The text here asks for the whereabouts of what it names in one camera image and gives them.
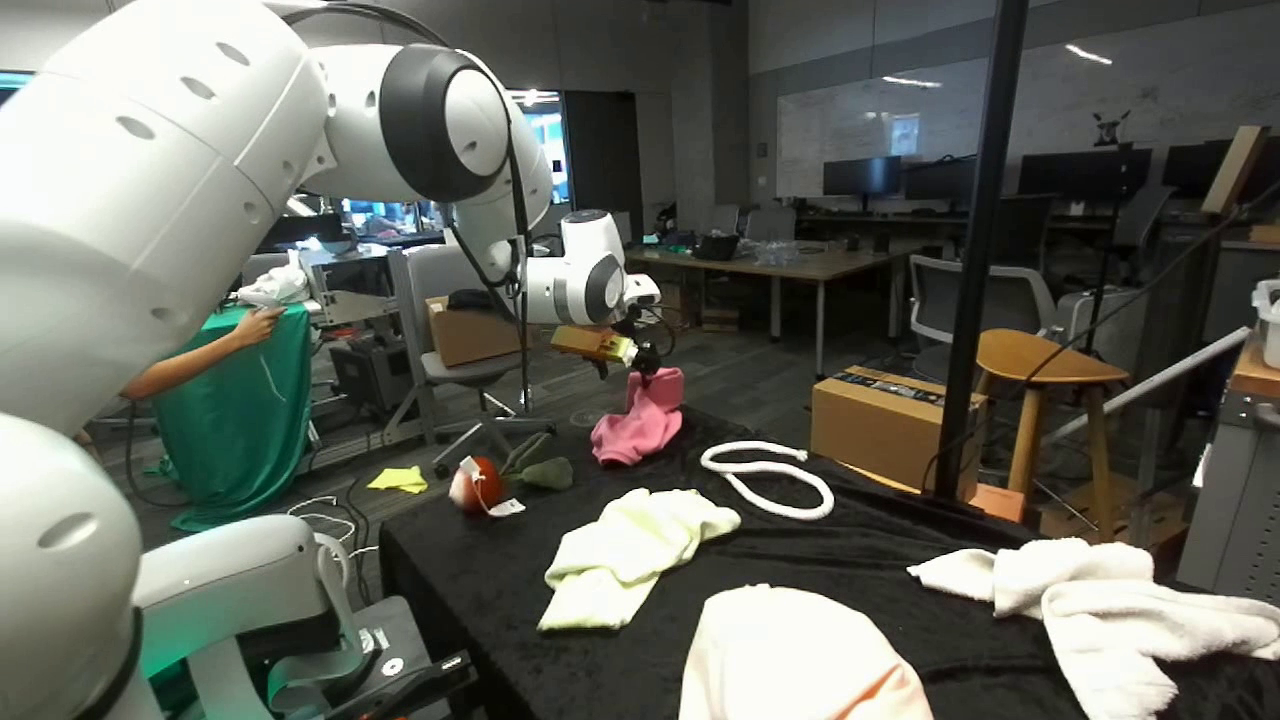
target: wooden desk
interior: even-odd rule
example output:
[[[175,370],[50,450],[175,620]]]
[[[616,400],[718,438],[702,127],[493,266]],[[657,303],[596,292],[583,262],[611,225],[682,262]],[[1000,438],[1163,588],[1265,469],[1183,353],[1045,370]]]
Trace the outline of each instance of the wooden desk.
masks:
[[[888,251],[862,246],[850,251],[839,245],[797,245],[797,251],[781,257],[753,257],[753,261],[697,261],[697,257],[677,257],[677,251],[632,251],[632,262],[668,262],[668,266],[697,266],[697,273],[727,273],[727,274],[767,274],[767,337],[781,340],[781,317],[785,317],[785,279],[813,285],[815,292],[815,319],[813,319],[813,370],[825,376],[825,353],[830,353],[830,285],[839,274],[857,274],[867,266],[892,262],[892,297],[888,297],[888,337],[897,337],[905,319],[905,261],[913,251],[927,246],[924,240],[913,245],[892,245]]]

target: white rope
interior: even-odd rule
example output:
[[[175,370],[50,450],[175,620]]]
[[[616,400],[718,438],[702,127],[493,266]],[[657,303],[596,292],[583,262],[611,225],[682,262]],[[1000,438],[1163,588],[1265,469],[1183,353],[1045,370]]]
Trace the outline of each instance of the white rope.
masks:
[[[790,460],[804,463],[810,460],[804,448],[767,443],[767,438],[727,438],[727,443],[705,448],[702,463],[708,470],[724,476],[749,502],[773,511],[773,515],[790,515],[790,518],[825,518],[825,515],[832,515],[836,496],[832,496],[830,480],[813,476],[810,469],[781,463],[781,460],[718,460],[724,450],[773,450],[773,455],[790,455]],[[815,507],[778,502],[767,496],[758,496],[742,476],[793,476],[793,480],[810,482],[820,496],[820,502]]]

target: pink cloth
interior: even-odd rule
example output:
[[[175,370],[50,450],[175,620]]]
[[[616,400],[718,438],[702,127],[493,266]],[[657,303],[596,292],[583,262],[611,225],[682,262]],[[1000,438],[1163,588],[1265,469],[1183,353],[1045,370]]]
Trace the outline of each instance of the pink cloth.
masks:
[[[625,415],[600,415],[593,429],[593,455],[600,463],[639,463],[668,448],[685,422],[685,370],[660,366],[648,383],[639,370],[627,376],[632,409]]]

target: black pole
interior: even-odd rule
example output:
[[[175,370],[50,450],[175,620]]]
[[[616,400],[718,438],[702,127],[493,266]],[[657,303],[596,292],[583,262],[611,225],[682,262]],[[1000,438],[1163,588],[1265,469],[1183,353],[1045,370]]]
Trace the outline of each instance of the black pole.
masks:
[[[962,274],[962,303],[952,323],[955,337],[952,337],[952,365],[948,365],[948,400],[944,400],[942,455],[937,455],[937,480],[934,480],[934,496],[942,499],[962,499],[963,418],[970,418],[970,397],[974,397],[985,285],[991,262],[991,212],[1005,181],[1018,68],[1026,54],[1026,24],[1030,24],[1030,0],[1000,0],[988,102],[985,102],[985,141],[975,154],[975,185],[970,205],[974,212],[970,212],[963,251],[962,251],[963,274]]]

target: floor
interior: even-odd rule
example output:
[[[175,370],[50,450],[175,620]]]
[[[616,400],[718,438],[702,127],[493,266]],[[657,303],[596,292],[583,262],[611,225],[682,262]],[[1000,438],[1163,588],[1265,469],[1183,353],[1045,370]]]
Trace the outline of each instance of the floor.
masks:
[[[892,345],[883,337],[883,303],[878,299],[878,288],[850,288],[844,299],[836,292],[832,306],[832,345],[830,345],[830,366],[844,365],[874,365],[883,370],[916,370],[916,376],[944,376],[942,347],[913,347]],[[810,393],[813,393],[813,327],[804,323],[804,312],[785,317],[790,331],[781,340],[767,340],[764,317],[753,299],[742,303],[742,319],[732,327],[685,327],[677,337],[677,347],[668,353],[668,365],[685,366],[690,381],[690,409],[732,415],[743,429],[758,429],[764,438],[781,443],[810,443]],[[459,393],[442,393],[449,413],[467,413],[472,400]],[[533,354],[533,413],[567,422],[573,431],[590,431],[596,415],[616,413],[625,403],[625,376],[600,376],[579,354],[564,354],[558,347],[540,347]],[[1131,415],[1118,418],[1118,470],[1139,476],[1139,450],[1131,448]],[[1009,463],[1009,438],[1013,438],[1013,409],[996,403],[996,418],[988,431],[985,463],[991,476]],[[157,460],[157,435],[148,435],[148,422],[133,429],[133,450],[123,450],[122,435],[107,435],[102,443],[104,469],[128,487],[142,522],[144,543],[157,548],[174,536],[174,515],[179,511],[179,496],[174,487],[148,480],[142,470],[148,455]],[[360,460],[304,470],[290,496],[281,496],[264,511],[315,511],[321,522],[353,536],[353,548],[363,548],[360,571],[370,577],[370,588],[378,595],[378,522],[392,511],[409,511],[418,502],[427,502],[442,496],[442,480],[431,480],[427,492],[371,492],[370,480],[385,469],[418,469],[427,463],[435,448],[409,443],[392,450],[370,450]],[[1187,480],[1187,469],[1196,460],[1196,448],[1163,450],[1159,476],[1147,480],[1151,487],[1182,487]],[[1090,455],[1082,443],[1057,443],[1041,460],[1041,496],[1045,507],[1065,507],[1062,496],[1073,496],[1090,480]]]

